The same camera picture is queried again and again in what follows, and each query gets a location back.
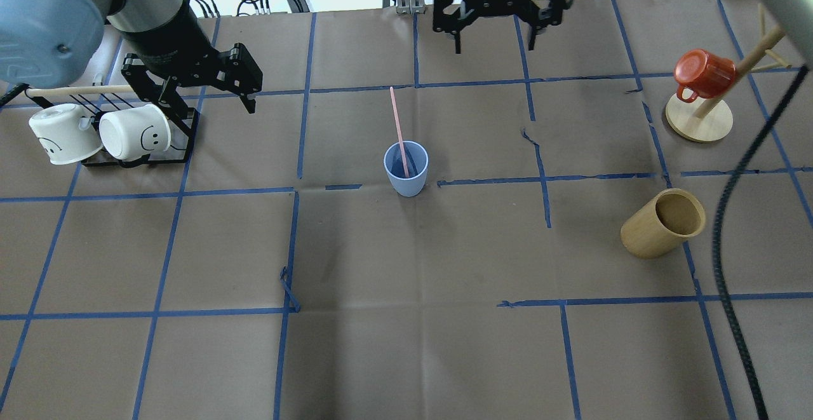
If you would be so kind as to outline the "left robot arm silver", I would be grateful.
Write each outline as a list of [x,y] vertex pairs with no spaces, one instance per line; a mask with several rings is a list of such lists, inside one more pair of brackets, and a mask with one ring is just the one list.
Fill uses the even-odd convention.
[[29,88],[77,81],[110,23],[133,49],[121,73],[143,102],[179,123],[179,88],[211,86],[238,96],[250,113],[262,71],[244,44],[220,52],[201,30],[189,0],[2,0],[2,104]]

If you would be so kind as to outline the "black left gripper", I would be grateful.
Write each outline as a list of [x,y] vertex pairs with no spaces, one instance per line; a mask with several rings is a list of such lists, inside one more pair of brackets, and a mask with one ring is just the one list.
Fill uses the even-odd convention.
[[[133,84],[140,71],[174,81],[178,87],[209,85],[240,96],[247,113],[256,113],[256,93],[262,89],[262,70],[242,43],[218,51],[210,43],[133,43],[134,63],[123,64],[121,73]],[[176,86],[162,86],[157,105],[166,117],[185,130],[185,102]]]

